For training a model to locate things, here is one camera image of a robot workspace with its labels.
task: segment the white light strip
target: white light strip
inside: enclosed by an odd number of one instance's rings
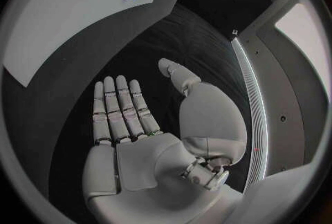
[[[256,83],[256,87],[258,89],[258,93],[259,93],[259,97],[260,97],[260,101],[261,101],[261,104],[262,104],[262,107],[263,107],[263,117],[264,117],[264,121],[265,121],[265,127],[266,127],[266,155],[264,157],[264,171],[263,171],[263,178],[265,178],[266,176],[266,170],[267,170],[267,160],[268,160],[268,125],[267,125],[267,117],[266,117],[266,111],[265,111],[265,106],[264,106],[264,100],[263,100],[263,96],[262,96],[262,92],[261,92],[261,89],[260,89],[260,86],[258,85],[258,81],[257,81],[257,77],[255,75],[255,72],[251,66],[251,63],[249,62],[249,59],[248,59],[248,56],[246,55],[246,52],[244,51],[240,41],[238,40],[238,38],[235,38],[234,39],[234,42],[236,42],[236,44],[240,47],[248,65],[249,65],[249,68],[250,68],[250,71],[252,72],[252,75],[253,75],[253,78],[255,80],[255,83]]]

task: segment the led light strip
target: led light strip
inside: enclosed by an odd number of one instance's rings
[[[237,56],[249,97],[252,122],[251,160],[244,192],[266,175],[268,161],[268,129],[264,101],[254,70],[240,43],[235,38],[232,46]]]

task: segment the humanoid robot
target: humanoid robot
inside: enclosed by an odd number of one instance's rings
[[[246,150],[240,111],[187,68],[163,58],[159,69],[185,96],[181,140],[160,130],[137,80],[129,88],[124,76],[116,85],[111,77],[95,85],[95,146],[83,191],[101,223],[187,223],[221,196],[229,202],[238,195],[225,185],[229,172],[223,167],[236,164]]]

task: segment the white panel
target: white panel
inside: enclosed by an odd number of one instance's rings
[[[153,0],[11,0],[4,18],[8,35],[3,42],[7,49],[4,65],[27,86],[43,62],[73,35],[106,16],[151,2]]]
[[[328,54],[309,12],[296,4],[276,23],[276,28],[292,40],[309,59],[320,76],[329,100],[331,99]]]

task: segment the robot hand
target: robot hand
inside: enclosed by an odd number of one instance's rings
[[[95,146],[83,175],[87,201],[123,189],[152,189],[163,177],[182,176],[208,190],[218,189],[226,181],[228,171],[202,166],[204,159],[189,153],[177,137],[160,131],[137,80],[129,83],[129,91],[125,77],[118,76],[116,87],[109,76],[95,85]]]

